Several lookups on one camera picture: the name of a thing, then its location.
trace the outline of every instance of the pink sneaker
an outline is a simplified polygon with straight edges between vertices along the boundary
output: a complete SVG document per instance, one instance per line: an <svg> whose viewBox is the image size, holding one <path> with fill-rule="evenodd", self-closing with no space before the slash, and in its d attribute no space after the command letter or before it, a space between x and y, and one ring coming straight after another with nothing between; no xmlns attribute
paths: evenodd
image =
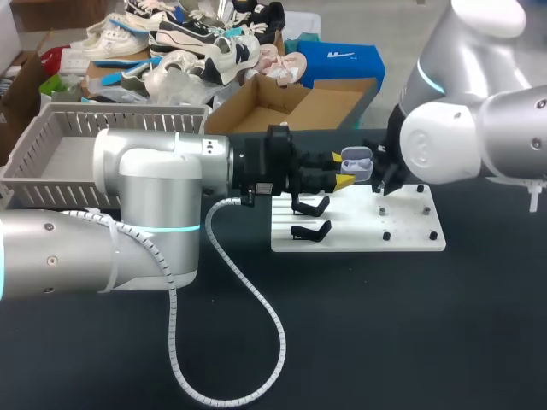
<svg viewBox="0 0 547 410"><path fill-rule="evenodd" d="M260 46L260 57L258 57L258 63L247 70L245 73L245 81L252 79L256 74L262 73L265 68L270 67L276 62L278 55L277 47L273 44L263 44Z"/></svg>
<svg viewBox="0 0 547 410"><path fill-rule="evenodd" d="M306 71L308 61L304 54L290 53L286 56L265 57L264 65L266 66L260 73L267 77L277 79L279 86L294 84Z"/></svg>

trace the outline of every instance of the floor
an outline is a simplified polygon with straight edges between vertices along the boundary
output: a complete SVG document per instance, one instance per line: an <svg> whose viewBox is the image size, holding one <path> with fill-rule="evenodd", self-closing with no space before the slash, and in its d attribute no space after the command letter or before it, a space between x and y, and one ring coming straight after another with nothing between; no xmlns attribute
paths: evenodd
<svg viewBox="0 0 547 410"><path fill-rule="evenodd" d="M283 0L283 4L288 10L320 15L324 41L377 45L386 77L380 94L363 115L362 126L383 128L410 69L448 1ZM122 7L121 2L113 0L112 10ZM518 60L530 82L540 85L547 78L547 8L531 3L526 3L525 8L528 26L521 39ZM20 35L23 48L29 50L44 33L22 32ZM84 36L83 29L53 32L45 47L78 41Z"/></svg>

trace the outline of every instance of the black table surface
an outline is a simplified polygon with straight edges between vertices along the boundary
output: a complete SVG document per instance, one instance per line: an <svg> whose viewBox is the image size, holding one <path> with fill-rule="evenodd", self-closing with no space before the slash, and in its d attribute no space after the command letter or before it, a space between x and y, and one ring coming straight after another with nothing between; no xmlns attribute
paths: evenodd
<svg viewBox="0 0 547 410"><path fill-rule="evenodd" d="M381 135L295 139L323 150ZM281 376L250 408L547 408L547 200L529 214L524 189L484 180L432 192L441 253L275 254L268 199L219 211L219 242L287 336ZM0 408L200 408L172 374L167 330L166 292L1 302ZM177 336L189 383L217 399L254 391L277 360L271 319L204 232Z"/></svg>

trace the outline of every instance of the brown cardboard box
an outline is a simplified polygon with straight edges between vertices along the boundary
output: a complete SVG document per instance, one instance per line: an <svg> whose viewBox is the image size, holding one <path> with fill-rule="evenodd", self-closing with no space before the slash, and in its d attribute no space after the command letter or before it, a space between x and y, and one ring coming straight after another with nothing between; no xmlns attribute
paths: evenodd
<svg viewBox="0 0 547 410"><path fill-rule="evenodd" d="M44 41L45 38L35 51L23 51L12 64L22 68L0 100L0 165L8 161L19 136L40 111L38 88L47 80L47 75L38 51Z"/></svg>
<svg viewBox="0 0 547 410"><path fill-rule="evenodd" d="M256 75L209 116L205 132L260 132L281 122L292 130L354 128L377 93L375 79L323 79L310 90Z"/></svg>

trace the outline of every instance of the white plastic basket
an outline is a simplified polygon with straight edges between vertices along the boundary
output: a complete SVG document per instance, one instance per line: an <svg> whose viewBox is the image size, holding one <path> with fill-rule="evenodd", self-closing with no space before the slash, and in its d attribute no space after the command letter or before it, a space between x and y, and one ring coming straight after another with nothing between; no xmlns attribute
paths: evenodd
<svg viewBox="0 0 547 410"><path fill-rule="evenodd" d="M93 146L104 128L203 134L207 106L53 102L23 132L0 182L28 208L119 208L93 182Z"/></svg>

